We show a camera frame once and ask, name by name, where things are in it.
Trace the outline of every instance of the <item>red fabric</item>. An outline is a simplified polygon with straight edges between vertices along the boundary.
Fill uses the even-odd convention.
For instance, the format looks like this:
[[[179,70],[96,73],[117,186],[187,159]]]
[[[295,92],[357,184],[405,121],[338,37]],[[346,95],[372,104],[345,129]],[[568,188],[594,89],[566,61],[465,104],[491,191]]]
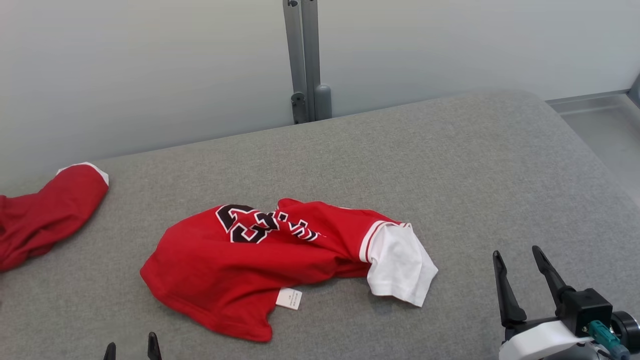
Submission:
[[[292,199],[269,214],[217,206],[170,227],[140,275],[158,300],[206,328],[269,341],[267,315],[280,288],[367,275],[360,247],[378,220],[393,222],[372,210]]]
[[[80,229],[108,188],[94,168],[74,165],[38,193],[0,195],[0,272],[46,254],[56,242]]]

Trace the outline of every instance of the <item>care label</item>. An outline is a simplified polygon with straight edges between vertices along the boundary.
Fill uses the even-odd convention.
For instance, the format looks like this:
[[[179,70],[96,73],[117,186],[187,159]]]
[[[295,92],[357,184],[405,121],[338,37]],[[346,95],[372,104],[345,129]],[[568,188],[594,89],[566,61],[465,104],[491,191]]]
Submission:
[[[278,293],[278,299],[276,305],[286,307],[288,309],[298,310],[300,306],[300,299],[302,298],[302,291],[298,291],[290,288],[280,289]]]

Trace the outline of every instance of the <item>white sleeve with red stripe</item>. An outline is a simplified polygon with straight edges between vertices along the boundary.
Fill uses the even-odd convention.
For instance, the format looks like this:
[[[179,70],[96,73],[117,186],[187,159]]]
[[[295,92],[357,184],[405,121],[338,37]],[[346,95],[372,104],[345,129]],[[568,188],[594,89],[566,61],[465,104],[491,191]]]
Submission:
[[[360,246],[360,260],[371,263],[367,282],[373,295],[420,307],[438,272],[411,224],[375,222]]]

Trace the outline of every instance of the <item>teal connector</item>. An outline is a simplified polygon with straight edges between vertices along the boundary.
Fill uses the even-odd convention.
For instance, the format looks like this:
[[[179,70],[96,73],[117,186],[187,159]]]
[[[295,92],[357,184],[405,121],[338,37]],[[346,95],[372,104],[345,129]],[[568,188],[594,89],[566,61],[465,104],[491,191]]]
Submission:
[[[589,336],[598,344],[604,346],[616,360],[629,360],[631,353],[620,343],[617,336],[609,331],[601,321],[595,320],[589,323]]]

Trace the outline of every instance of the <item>white wall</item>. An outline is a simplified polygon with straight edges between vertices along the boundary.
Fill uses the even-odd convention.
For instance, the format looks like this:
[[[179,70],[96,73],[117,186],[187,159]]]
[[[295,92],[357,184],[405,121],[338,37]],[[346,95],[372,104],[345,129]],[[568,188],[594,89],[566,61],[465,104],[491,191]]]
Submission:
[[[476,88],[545,100],[631,87],[640,0],[320,0],[333,115]]]
[[[0,183],[293,124],[279,0],[0,1]]]

